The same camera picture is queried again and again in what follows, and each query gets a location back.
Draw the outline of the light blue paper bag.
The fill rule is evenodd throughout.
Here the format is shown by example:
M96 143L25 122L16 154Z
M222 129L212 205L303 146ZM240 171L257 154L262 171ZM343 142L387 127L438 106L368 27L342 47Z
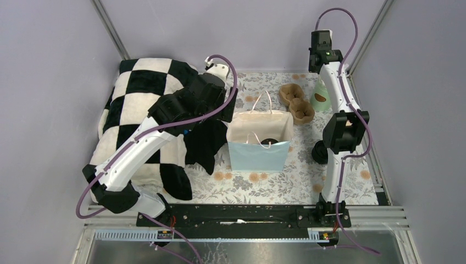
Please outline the light blue paper bag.
M234 172L281 172L293 139L293 117L290 112L274 110L270 93L265 91L269 109L256 111L262 95L249 111L234 113L228 125L226 140L231 170ZM279 142L265 146L260 142L272 138Z

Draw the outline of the black plastic cup lid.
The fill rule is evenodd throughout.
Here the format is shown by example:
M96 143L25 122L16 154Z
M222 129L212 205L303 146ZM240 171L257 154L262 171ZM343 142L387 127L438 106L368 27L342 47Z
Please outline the black plastic cup lid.
M276 140L276 139L272 139L272 138L267 138L267 139L264 139L260 142L261 145L265 145L265 146L269 146L269 145L273 145L273 144L277 144L279 141Z

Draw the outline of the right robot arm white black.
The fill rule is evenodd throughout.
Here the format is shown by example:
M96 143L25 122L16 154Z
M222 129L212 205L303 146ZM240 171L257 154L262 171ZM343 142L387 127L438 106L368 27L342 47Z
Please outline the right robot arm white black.
M361 110L354 99L342 60L339 50L310 48L309 71L321 77L333 111L322 140L312 150L318 163L327 157L326 182L313 213L314 220L324 227L345 213L345 163L356 155L369 121L369 113Z

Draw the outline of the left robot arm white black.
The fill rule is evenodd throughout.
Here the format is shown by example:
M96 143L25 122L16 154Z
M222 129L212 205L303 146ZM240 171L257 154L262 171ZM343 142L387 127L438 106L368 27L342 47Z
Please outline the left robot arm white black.
M105 210L115 214L137 211L157 226L166 225L171 213L164 197L134 187L131 178L155 153L166 153L164 146L176 141L184 131L193 133L209 120L232 120L238 90L233 86L225 96L227 77L228 72L208 70L195 75L182 89L159 96L138 128L111 156L96 166L88 164L83 168L88 186L76 206L76 215L85 218L80 206L91 191Z

